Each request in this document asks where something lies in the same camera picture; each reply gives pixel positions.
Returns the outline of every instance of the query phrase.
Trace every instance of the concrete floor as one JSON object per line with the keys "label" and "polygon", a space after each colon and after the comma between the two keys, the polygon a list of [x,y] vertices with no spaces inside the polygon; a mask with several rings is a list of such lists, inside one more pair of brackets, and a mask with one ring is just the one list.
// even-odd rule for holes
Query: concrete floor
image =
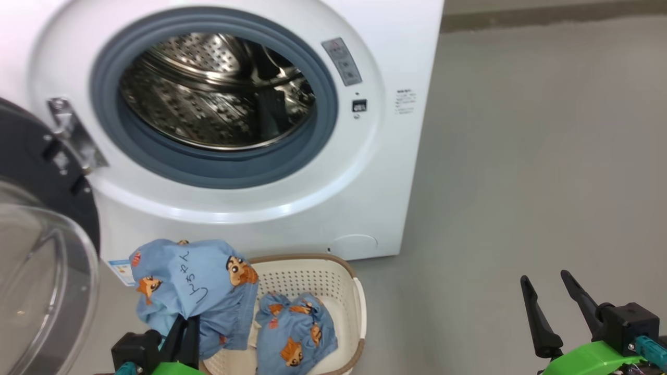
{"label": "concrete floor", "polygon": [[[534,374],[519,278],[565,350],[590,335],[559,271],[598,301],[667,316],[667,19],[445,35],[402,254],[354,262],[366,289],[356,374]],[[102,269],[72,375],[112,370],[142,331]]]}

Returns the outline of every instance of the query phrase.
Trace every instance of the cartoon print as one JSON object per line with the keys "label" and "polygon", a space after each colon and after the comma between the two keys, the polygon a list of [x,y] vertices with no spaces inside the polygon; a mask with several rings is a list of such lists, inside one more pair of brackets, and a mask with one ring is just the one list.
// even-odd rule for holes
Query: cartoon print
{"label": "cartoon print", "polygon": [[154,278],[153,276],[146,276],[139,280],[139,287],[137,288],[137,292],[143,293],[146,296],[147,305],[152,305],[153,302],[151,302],[151,296],[153,295],[153,292],[160,287],[160,285],[162,285],[162,281]]}
{"label": "cartoon print", "polygon": [[229,281],[233,286],[239,286],[247,282],[256,284],[259,280],[257,271],[247,265],[243,259],[239,259],[235,256],[230,256],[229,259],[227,259],[227,271],[229,271]]}
{"label": "cartoon print", "polygon": [[301,300],[301,302],[305,303],[305,306],[292,306],[289,308],[289,310],[299,312],[301,314],[310,314],[310,312],[313,310],[313,304],[311,302],[307,302],[306,300]]}
{"label": "cartoon print", "polygon": [[290,367],[299,366],[303,360],[301,351],[301,342],[294,342],[291,337],[287,338],[287,345],[280,352],[280,356],[285,360],[285,365]]}
{"label": "cartoon print", "polygon": [[310,329],[310,338],[313,339],[315,347],[319,347],[319,341],[322,339],[322,330],[319,328],[319,325],[313,322],[313,328]]}
{"label": "cartoon print", "polygon": [[282,304],[269,305],[269,310],[271,310],[271,314],[276,316],[280,314],[280,312],[283,310],[283,305]]}
{"label": "cartoon print", "polygon": [[132,267],[138,266],[140,261],[141,261],[141,252],[137,252],[132,257]]}

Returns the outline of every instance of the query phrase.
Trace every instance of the washing machine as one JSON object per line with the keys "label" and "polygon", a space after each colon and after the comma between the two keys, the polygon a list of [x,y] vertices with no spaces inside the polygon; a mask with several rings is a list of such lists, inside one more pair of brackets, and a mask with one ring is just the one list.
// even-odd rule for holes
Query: washing machine
{"label": "washing machine", "polygon": [[33,129],[5,132],[34,162],[11,179],[66,206],[126,284],[155,238],[398,254],[443,5],[4,4],[0,125]]}

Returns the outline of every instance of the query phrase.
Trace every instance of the perforated basket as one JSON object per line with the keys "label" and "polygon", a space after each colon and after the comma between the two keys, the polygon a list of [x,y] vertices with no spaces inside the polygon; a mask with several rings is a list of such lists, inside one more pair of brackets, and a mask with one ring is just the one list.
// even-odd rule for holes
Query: perforated basket
{"label": "perforated basket", "polygon": [[[329,310],[338,349],[308,374],[352,372],[362,356],[366,337],[366,298],[352,267],[338,257],[319,254],[263,257],[250,262],[259,274],[255,312],[259,299],[269,292],[284,294],[290,300],[311,292]],[[254,375],[256,368],[257,356],[252,346],[247,350],[220,350],[200,366],[202,372],[211,375]]]}

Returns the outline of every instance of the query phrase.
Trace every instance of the open washing machine door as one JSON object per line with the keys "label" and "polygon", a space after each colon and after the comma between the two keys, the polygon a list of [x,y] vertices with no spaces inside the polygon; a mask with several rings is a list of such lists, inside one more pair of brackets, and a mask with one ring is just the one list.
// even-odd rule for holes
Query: open washing machine door
{"label": "open washing machine door", "polygon": [[0,100],[0,374],[66,374],[97,302],[97,210],[80,163]]}

